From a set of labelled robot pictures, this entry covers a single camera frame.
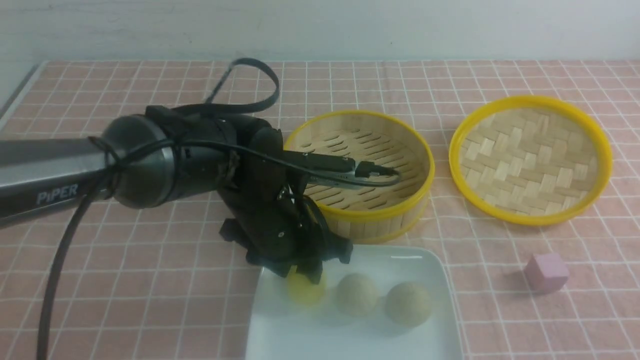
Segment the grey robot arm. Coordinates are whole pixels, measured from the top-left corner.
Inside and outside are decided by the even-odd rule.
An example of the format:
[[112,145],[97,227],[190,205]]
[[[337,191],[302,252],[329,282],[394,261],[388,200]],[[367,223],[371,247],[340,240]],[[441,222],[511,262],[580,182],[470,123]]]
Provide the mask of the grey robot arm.
[[279,130],[249,116],[130,115],[98,137],[1,141],[1,227],[75,208],[61,255],[94,201],[156,208],[217,192],[232,217],[222,239],[249,264],[318,283],[323,263],[351,260],[352,242],[329,230],[304,195],[316,156],[283,150]]

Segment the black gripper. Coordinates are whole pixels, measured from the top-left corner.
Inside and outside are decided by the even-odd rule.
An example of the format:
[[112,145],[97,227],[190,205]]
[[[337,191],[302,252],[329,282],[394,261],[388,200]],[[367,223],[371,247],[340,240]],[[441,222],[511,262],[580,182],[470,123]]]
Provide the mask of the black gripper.
[[282,133],[254,117],[218,120],[218,128],[226,160],[218,194],[233,214],[222,237],[245,248],[250,264],[291,267],[291,285],[324,285],[324,261],[350,264],[354,244],[333,237],[322,212],[304,196],[308,175],[291,167],[302,162],[286,154]]

